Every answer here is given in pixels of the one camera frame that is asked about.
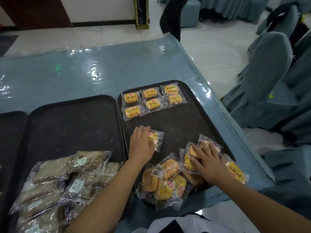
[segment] black tray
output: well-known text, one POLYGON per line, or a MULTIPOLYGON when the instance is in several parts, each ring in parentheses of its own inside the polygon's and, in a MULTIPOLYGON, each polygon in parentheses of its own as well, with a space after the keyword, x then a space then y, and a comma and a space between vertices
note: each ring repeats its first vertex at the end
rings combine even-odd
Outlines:
POLYGON ((27 114, 14 111, 0 114, 0 229, 8 230, 10 215, 8 212, 14 202, 15 191, 19 183, 18 147, 21 142, 27 114))
MULTIPOLYGON (((78 150, 111 150, 110 162, 127 160, 114 98, 100 95, 41 106, 29 114, 20 188, 38 161, 57 159, 78 150)), ((132 201, 130 194, 123 217, 132 201)))
MULTIPOLYGON (((150 163, 154 165, 158 164, 171 152, 174 152, 176 156, 179 157, 179 148, 185 149, 188 141, 196 144, 199 140, 200 133, 223 146, 221 152, 228 154, 231 158, 234 159, 232 152, 218 133, 214 124, 207 116, 200 103, 197 101, 189 86, 186 85, 184 82, 171 80, 167 82, 156 83, 126 90, 123 92, 123 94, 138 91, 144 88, 159 87, 160 85, 165 85, 173 82, 178 83, 178 86, 180 87, 181 92, 184 94, 188 103, 152 112, 129 121, 123 120, 123 114, 121 111, 122 98, 121 95, 118 97, 119 115, 121 118, 122 130, 125 138, 127 152, 129 150, 130 136, 134 128, 143 125, 151 126, 151 129, 165 133, 160 152, 155 152, 152 159, 150 160, 150 163)), ((138 184, 141 181, 142 172, 143 171, 140 172, 138 178, 135 181, 135 188, 138 187, 138 184)), ((204 184, 198 191, 206 190, 208 188, 209 185, 204 184)))

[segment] floor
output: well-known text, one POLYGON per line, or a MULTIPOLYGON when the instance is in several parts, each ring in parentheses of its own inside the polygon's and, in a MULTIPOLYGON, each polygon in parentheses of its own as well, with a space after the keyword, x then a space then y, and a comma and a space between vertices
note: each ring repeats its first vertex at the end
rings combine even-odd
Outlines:
MULTIPOLYGON (((150 29, 136 30, 134 25, 44 29, 3 33, 19 35, 6 57, 39 54, 47 51, 89 48, 163 37, 159 19, 164 4, 149 0, 150 29)), ((264 12, 259 24, 267 17, 264 12)), ((248 63, 247 48, 256 38, 258 25, 241 20, 225 23, 205 21, 196 28, 183 28, 181 43, 204 78, 220 98, 237 82, 236 75, 248 63)), ((259 154, 285 149, 282 138, 262 129, 244 129, 259 154)), ((237 232, 258 232, 244 213, 227 201, 199 211, 206 218, 228 225, 237 232)))

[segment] left hand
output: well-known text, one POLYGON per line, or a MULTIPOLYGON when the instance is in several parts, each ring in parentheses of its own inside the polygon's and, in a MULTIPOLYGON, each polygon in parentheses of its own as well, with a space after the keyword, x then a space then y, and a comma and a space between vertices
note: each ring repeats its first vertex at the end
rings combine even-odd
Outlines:
POLYGON ((150 126, 145 127, 145 129, 144 126, 135 127, 130 138, 128 160, 141 165, 141 167, 149 162, 155 152, 154 143, 148 140, 149 131, 150 126))

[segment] table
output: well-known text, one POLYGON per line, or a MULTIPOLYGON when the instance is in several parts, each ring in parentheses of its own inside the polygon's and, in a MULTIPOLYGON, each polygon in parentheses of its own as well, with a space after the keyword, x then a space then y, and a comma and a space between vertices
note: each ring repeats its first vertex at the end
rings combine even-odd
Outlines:
MULTIPOLYGON (((25 111, 49 103, 106 94, 117 99, 129 88, 167 80, 188 84, 232 151, 241 169, 250 175, 247 185, 262 190, 274 185, 270 169, 249 144, 197 67, 173 37, 90 49, 73 49, 16 58, 0 58, 0 113, 25 111)), ((160 217, 182 216, 228 200, 212 187, 190 196, 180 212, 156 212, 133 197, 129 217, 116 232, 148 227, 160 217)))

